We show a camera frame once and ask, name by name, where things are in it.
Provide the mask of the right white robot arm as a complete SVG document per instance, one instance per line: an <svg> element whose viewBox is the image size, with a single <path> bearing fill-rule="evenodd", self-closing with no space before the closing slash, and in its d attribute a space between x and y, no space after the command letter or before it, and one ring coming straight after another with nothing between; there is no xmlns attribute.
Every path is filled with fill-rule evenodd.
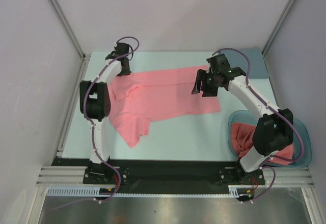
<svg viewBox="0 0 326 224"><path fill-rule="evenodd" d="M204 97L218 94L224 88L233 94L257 119L252 137L253 145L235 166L235 179L247 184L253 173L277 153L293 143L293 114L289 109L281 110L266 101L250 84L246 73L239 67L214 72L199 69L192 94L203 93Z"/></svg>

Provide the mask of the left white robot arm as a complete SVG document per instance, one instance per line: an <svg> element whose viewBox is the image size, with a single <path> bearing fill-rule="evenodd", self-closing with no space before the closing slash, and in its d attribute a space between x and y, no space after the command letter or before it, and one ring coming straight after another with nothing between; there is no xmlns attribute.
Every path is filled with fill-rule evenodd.
<svg viewBox="0 0 326 224"><path fill-rule="evenodd" d="M108 117L111 101L108 88L118 75L129 75L129 51L112 51L104 67L93 80L79 84L80 112L88 121L91 130L92 152L85 170L84 184L107 184L116 177L116 170L108 166L110 150L107 139Z"/></svg>

